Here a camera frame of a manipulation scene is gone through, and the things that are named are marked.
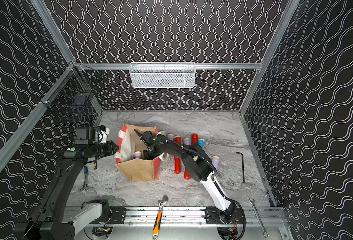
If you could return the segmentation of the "jute and red tote bag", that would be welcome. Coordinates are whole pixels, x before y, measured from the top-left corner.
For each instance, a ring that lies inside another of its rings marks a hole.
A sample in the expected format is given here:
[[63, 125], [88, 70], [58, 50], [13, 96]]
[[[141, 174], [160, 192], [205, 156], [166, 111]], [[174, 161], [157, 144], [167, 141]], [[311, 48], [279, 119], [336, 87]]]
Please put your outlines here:
[[146, 145], [136, 131], [141, 134], [149, 131], [153, 136], [159, 133], [157, 128], [124, 124], [118, 134], [117, 145], [120, 149], [115, 153], [116, 166], [130, 182], [157, 181], [161, 158], [159, 155], [145, 156]]

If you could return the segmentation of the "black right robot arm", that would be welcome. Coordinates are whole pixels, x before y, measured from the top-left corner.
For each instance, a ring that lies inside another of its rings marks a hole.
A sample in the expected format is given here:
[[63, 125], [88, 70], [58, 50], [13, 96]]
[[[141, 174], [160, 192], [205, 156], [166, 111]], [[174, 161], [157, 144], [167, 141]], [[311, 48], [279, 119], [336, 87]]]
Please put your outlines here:
[[135, 130], [135, 133], [150, 154], [167, 153], [182, 161], [190, 177], [201, 183], [212, 198], [219, 210], [221, 223], [230, 224], [236, 220], [246, 223], [243, 208], [224, 192], [216, 179], [217, 169], [199, 144], [184, 145], [161, 134], [153, 135], [150, 131], [141, 133]]

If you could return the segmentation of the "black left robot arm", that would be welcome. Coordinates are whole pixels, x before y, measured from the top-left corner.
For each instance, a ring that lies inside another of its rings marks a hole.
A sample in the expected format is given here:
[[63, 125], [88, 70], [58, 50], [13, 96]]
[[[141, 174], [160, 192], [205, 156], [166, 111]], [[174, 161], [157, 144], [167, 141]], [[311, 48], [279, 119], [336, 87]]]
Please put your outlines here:
[[109, 129], [78, 128], [74, 144], [61, 150], [58, 169], [32, 215], [16, 223], [14, 235], [19, 240], [72, 240], [89, 223], [107, 222], [111, 210], [107, 200], [91, 200], [75, 216], [64, 220], [64, 212], [79, 173], [89, 163], [114, 155], [119, 146], [108, 139]]

